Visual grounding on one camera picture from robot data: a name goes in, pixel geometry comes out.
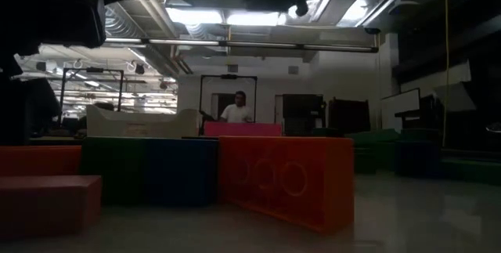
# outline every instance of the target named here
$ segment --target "white wall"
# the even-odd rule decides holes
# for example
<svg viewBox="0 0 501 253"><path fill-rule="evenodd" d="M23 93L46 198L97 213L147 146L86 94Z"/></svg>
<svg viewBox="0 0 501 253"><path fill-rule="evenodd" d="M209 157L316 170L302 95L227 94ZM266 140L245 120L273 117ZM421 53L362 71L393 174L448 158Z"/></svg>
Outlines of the white wall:
<svg viewBox="0 0 501 253"><path fill-rule="evenodd" d="M257 75L258 101L257 122L273 123L275 95L322 94L325 101L337 97L365 101L369 100L371 124L379 126L380 99L398 92L391 68L398 62L397 38L386 36L380 53L318 52L311 63L299 58L271 57L262 60L256 57L232 57L230 63L240 65L238 75ZM195 74L226 74L226 57L212 57L209 60L192 57L187 60ZM289 65L300 67L299 76L287 75ZM200 77L179 78L178 111L186 108L198 109ZM213 93L234 93L243 90L247 94L247 105L254 102L253 83L213 79L204 84L203 110L211 111Z"/></svg>
<svg viewBox="0 0 501 253"><path fill-rule="evenodd" d="M178 111L198 109L200 97L200 76L183 76L178 80ZM243 90L247 94L247 105L254 107L254 81L250 79L221 80L205 78L202 109L210 113L213 93L235 93ZM256 122L273 123L275 119L275 95L314 93L303 79L258 79L258 100Z"/></svg>
<svg viewBox="0 0 501 253"><path fill-rule="evenodd" d="M401 90L404 92L419 88L421 90L421 97L429 96L433 93L434 88L446 85L446 80L447 75L445 71L442 71L423 78L419 78L414 81L404 83L401 85ZM449 84L456 84L461 81L471 81L469 61L465 61L464 63L461 63L460 65L456 65L449 69Z"/></svg>
<svg viewBox="0 0 501 253"><path fill-rule="evenodd" d="M297 57L261 57L253 56L213 56L204 59L200 56L187 56L185 61L197 75L228 74L227 64L237 64L238 75L267 78L306 78L309 75L308 63ZM289 75L289 66L297 66L299 75Z"/></svg>
<svg viewBox="0 0 501 253"><path fill-rule="evenodd" d="M387 34L379 53L319 52L310 64L315 93L369 100L371 125L380 127L380 99L398 92L391 68L398 62L396 34Z"/></svg>

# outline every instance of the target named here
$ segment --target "shiny floor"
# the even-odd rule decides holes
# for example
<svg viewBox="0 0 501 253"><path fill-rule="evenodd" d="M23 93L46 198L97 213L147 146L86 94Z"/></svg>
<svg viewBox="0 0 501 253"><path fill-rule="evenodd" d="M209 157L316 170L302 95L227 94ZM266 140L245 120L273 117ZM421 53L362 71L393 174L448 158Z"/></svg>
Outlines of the shiny floor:
<svg viewBox="0 0 501 253"><path fill-rule="evenodd" d="M80 236L0 244L0 252L499 253L501 188L359 176L355 224L332 237L231 206L105 208Z"/></svg>

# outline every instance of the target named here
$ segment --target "dark ceiling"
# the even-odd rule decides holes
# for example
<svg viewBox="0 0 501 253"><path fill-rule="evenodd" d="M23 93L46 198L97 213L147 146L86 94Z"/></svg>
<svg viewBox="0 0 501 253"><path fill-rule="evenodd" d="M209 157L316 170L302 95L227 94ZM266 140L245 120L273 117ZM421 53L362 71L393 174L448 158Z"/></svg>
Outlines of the dark ceiling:
<svg viewBox="0 0 501 253"><path fill-rule="evenodd" d="M400 82L445 69L445 0L435 0L398 31ZM496 48L501 0L449 0L451 65Z"/></svg>

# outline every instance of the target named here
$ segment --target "white t-shirt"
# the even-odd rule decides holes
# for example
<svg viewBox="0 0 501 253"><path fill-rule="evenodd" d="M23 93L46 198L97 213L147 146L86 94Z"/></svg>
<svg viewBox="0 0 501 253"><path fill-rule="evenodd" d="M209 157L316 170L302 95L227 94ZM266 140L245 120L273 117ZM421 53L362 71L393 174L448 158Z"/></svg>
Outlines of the white t-shirt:
<svg viewBox="0 0 501 253"><path fill-rule="evenodd" d="M251 113L247 107L238 107L236 104L228 105L222 112L221 117L228 123L247 123L251 121Z"/></svg>

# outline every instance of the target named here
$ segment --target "man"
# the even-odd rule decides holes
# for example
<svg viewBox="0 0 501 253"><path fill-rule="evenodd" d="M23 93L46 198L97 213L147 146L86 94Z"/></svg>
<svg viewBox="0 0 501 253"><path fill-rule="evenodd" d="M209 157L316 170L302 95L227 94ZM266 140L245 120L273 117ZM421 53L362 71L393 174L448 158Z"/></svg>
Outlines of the man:
<svg viewBox="0 0 501 253"><path fill-rule="evenodd" d="M225 108L219 121L227 123L251 123L251 113L245 106L246 98L245 92L236 92L235 104L230 104Z"/></svg>

